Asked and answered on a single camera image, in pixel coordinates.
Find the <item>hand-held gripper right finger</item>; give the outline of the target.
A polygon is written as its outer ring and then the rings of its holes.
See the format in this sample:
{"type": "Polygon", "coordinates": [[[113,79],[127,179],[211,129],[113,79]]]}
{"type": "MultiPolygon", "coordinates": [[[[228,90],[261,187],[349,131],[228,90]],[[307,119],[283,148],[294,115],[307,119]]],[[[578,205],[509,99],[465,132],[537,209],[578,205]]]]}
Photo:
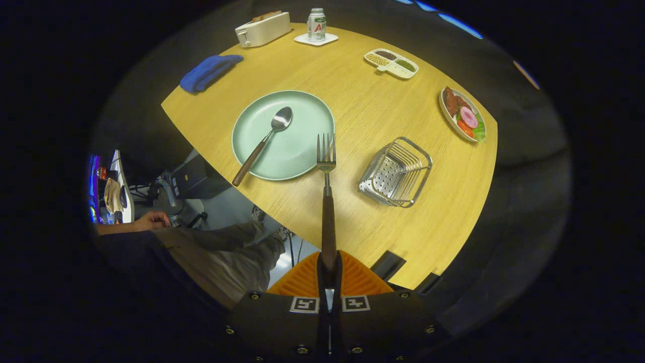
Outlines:
{"type": "Polygon", "coordinates": [[[333,273],[330,360],[420,362],[449,340],[422,296],[393,288],[345,251],[333,273]]]}

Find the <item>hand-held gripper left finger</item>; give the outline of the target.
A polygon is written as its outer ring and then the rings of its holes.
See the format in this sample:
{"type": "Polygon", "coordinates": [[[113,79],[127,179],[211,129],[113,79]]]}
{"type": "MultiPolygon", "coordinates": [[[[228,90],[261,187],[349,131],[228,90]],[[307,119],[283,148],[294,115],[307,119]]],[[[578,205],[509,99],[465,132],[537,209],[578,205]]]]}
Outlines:
{"type": "Polygon", "coordinates": [[[320,254],[313,253],[266,291],[247,291],[224,327],[237,361],[324,361],[328,282],[320,254]]]}

